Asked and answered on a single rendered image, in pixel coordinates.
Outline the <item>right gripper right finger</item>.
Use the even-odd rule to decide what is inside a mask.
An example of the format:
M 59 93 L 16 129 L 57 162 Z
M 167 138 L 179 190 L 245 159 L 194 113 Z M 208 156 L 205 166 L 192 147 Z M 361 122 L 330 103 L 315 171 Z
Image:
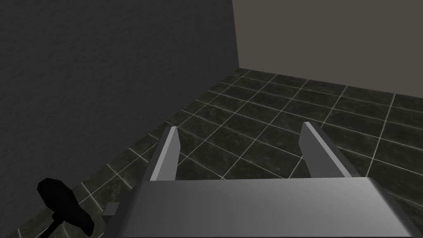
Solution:
M 315 122 L 302 123 L 299 147 L 312 178 L 361 176 Z

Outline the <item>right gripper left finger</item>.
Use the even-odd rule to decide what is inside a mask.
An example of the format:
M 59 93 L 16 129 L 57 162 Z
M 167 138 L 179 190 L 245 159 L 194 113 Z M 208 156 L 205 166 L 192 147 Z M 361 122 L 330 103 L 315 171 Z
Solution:
M 174 181 L 181 150 L 176 126 L 167 126 L 148 162 L 143 181 Z

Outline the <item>black rounded stand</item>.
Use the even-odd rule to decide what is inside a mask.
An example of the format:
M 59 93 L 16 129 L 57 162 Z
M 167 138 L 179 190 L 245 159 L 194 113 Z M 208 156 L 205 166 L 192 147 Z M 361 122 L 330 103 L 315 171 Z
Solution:
M 53 211 L 53 222 L 39 238 L 49 238 L 64 221 L 79 227 L 88 237 L 92 235 L 95 223 L 62 181 L 45 178 L 38 183 L 37 191 L 46 207 Z

